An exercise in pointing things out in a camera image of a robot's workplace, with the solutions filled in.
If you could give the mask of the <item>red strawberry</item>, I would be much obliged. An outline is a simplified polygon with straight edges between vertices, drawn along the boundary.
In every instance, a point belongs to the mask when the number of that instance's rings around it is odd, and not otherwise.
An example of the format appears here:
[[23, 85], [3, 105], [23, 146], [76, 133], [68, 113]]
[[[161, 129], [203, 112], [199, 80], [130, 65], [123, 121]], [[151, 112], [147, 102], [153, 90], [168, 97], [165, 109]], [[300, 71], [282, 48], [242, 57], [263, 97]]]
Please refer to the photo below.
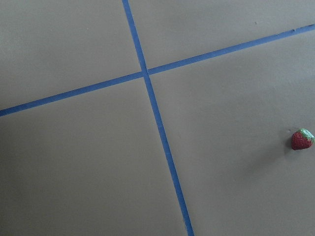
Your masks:
[[302, 150], [310, 148], [315, 141], [314, 135], [307, 129], [301, 128], [293, 133], [291, 137], [291, 148]]

